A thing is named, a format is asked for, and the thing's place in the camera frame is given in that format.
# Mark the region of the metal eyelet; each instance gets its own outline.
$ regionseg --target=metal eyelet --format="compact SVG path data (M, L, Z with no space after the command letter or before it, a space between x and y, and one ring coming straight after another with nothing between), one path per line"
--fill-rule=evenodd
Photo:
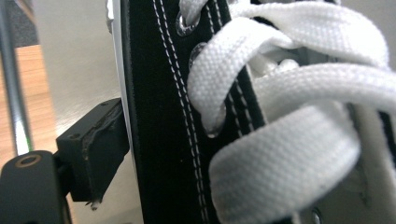
M195 46L195 48L191 51L190 58L189 58L189 69L192 68L192 65L194 64L195 59L198 57L198 55L202 52L204 47L206 46L205 42L201 42Z
M178 12L177 19L176 19L177 34L180 36L190 35L192 33L192 31L194 31L195 28L197 27L200 19L201 19L201 17L198 17L198 19L193 23L193 25L187 26L186 22L184 21L183 17L181 16L181 13Z
M318 208L312 209L311 216L313 224L323 224L322 216Z
M208 129L207 127L205 127L204 125L204 131L207 135L207 137L209 138L215 138L217 136L219 136L219 134L222 131L222 128L224 127L224 123L225 123L225 117L227 115L227 107L225 106L225 104L223 103L220 107L220 112L219 115L216 119L216 124L215 126L213 126L213 128Z

